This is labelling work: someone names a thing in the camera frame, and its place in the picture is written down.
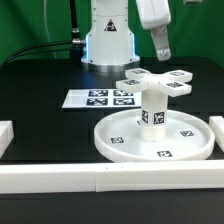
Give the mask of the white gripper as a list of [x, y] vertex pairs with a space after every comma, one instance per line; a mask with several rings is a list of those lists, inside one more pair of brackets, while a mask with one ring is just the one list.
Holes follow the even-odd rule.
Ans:
[[167, 27], [171, 21], [168, 0], [136, 0], [142, 27], [150, 30], [159, 61], [171, 57]]

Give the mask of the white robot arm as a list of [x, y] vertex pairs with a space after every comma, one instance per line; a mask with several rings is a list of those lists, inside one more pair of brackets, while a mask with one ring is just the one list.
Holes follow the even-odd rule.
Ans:
[[[169, 60], [168, 0], [135, 1], [142, 28], [150, 31], [158, 60]], [[99, 72], [121, 72], [138, 66], [135, 36], [128, 25], [128, 0], [91, 0], [91, 16], [82, 64]]]

